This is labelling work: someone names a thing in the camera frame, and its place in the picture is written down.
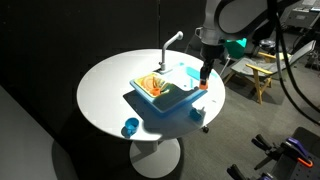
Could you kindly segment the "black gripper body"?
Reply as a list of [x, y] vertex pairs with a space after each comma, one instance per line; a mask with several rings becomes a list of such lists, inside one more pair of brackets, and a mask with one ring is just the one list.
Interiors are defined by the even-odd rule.
[[207, 45], [203, 44], [201, 48], [201, 57], [204, 59], [203, 66], [212, 68], [214, 60], [218, 59], [224, 53], [223, 45]]

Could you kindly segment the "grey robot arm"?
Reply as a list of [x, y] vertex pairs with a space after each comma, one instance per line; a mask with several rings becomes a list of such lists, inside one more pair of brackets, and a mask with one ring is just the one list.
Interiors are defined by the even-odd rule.
[[224, 51], [226, 40], [247, 37], [259, 26], [273, 21], [279, 11], [298, 0], [206, 0], [205, 18], [195, 35], [201, 40], [200, 83], [209, 79], [213, 61]]

